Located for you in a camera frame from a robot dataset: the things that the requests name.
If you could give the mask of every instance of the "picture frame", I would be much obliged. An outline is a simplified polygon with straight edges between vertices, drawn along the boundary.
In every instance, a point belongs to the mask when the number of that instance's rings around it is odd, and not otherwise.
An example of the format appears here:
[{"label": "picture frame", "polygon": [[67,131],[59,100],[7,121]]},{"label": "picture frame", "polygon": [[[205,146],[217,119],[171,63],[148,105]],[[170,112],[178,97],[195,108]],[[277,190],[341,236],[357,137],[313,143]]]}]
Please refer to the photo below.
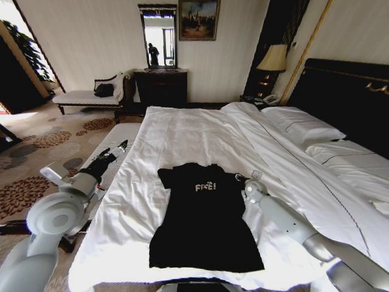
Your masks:
[{"label": "picture frame", "polygon": [[214,41],[220,0],[179,0],[179,40]]}]

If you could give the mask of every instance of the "telephone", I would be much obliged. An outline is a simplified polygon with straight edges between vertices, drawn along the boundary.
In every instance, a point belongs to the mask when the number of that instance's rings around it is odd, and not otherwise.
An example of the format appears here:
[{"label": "telephone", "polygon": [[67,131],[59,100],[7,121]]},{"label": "telephone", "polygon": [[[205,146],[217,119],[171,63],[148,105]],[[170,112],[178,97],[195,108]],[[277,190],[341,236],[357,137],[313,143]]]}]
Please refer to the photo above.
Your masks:
[{"label": "telephone", "polygon": [[263,102],[267,105],[276,105],[281,100],[281,97],[277,94],[271,94],[263,99]]}]

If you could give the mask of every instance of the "white pillow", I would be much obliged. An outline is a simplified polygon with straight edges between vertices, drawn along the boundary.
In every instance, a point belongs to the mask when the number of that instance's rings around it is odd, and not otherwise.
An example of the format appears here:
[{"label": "white pillow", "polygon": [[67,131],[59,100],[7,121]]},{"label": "white pillow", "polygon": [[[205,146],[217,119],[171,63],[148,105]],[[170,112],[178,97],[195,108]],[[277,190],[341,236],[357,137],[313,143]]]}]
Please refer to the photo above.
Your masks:
[{"label": "white pillow", "polygon": [[121,101],[124,97],[123,78],[124,78],[124,73],[119,72],[116,75],[116,78],[113,80],[114,97],[117,99],[118,102]]},{"label": "white pillow", "polygon": [[351,141],[312,145],[306,153],[389,215],[389,160]]},{"label": "white pillow", "polygon": [[346,137],[342,132],[310,114],[293,107],[275,106],[262,109],[266,117],[302,149]]}]

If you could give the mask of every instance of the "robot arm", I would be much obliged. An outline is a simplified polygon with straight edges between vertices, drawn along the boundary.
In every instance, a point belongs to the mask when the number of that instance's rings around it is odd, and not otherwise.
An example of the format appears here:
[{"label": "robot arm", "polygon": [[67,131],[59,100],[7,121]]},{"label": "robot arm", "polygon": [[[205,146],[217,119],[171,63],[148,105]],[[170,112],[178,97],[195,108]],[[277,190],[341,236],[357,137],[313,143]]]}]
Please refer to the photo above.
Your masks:
[{"label": "robot arm", "polygon": [[255,179],[245,182],[245,193],[251,203],[258,204],[263,213],[287,235],[299,242],[322,262],[340,260],[327,272],[339,291],[387,291],[389,273],[357,249],[336,242],[322,234],[305,217],[283,200],[269,196],[266,186]]},{"label": "robot arm", "polygon": [[41,173],[59,186],[58,193],[40,199],[27,215],[31,236],[18,243],[0,268],[0,292],[42,292],[58,260],[57,247],[64,234],[76,234],[104,192],[98,188],[108,165],[124,154],[127,140],[110,152],[101,152],[73,178],[54,162]]}]

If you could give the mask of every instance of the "black headboard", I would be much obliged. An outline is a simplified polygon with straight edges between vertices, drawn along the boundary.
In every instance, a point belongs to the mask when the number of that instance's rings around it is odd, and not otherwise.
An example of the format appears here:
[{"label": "black headboard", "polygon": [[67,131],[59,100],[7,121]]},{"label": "black headboard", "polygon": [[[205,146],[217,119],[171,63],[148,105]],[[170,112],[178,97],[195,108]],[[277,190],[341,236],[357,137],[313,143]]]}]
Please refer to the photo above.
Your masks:
[{"label": "black headboard", "polygon": [[287,106],[389,159],[389,65],[308,59]]}]

